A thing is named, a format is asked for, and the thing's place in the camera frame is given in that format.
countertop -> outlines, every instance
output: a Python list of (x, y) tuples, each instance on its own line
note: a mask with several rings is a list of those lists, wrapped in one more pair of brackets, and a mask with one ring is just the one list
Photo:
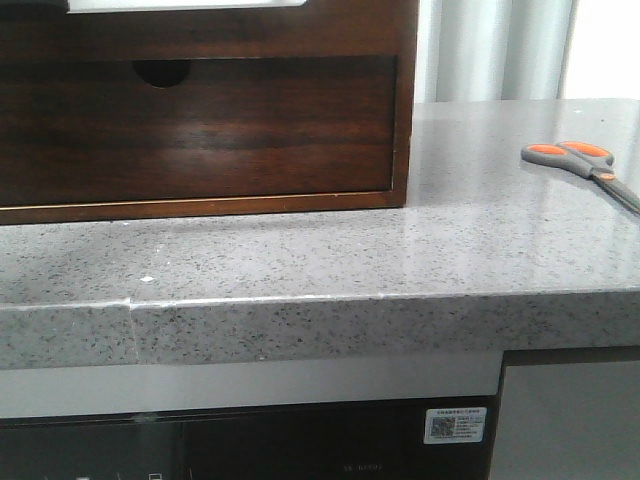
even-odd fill
[(0, 227), (0, 368), (640, 345), (640, 217), (528, 143), (640, 102), (418, 105), (407, 207)]

qr code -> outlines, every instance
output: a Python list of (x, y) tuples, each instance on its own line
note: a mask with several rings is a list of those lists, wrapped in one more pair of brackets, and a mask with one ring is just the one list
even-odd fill
[(455, 426), (455, 417), (434, 418), (431, 423), (431, 436), (435, 438), (453, 437)]

label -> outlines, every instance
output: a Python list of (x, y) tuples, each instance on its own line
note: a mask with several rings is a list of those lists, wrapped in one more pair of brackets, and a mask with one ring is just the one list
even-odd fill
[(477, 443), (484, 437), (487, 409), (438, 408), (427, 410), (424, 443)]

scissor blade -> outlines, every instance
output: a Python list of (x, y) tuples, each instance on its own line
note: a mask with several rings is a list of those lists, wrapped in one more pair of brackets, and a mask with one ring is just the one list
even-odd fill
[(605, 192), (618, 200), (618, 202), (632, 212), (640, 215), (640, 197), (633, 193), (629, 187), (618, 180), (614, 175), (594, 172), (592, 178), (593, 181), (600, 185)]

wooden cabinet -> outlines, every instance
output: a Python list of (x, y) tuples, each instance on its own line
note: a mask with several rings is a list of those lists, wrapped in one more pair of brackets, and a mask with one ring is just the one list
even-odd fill
[(417, 1), (0, 27), (0, 222), (400, 206)]

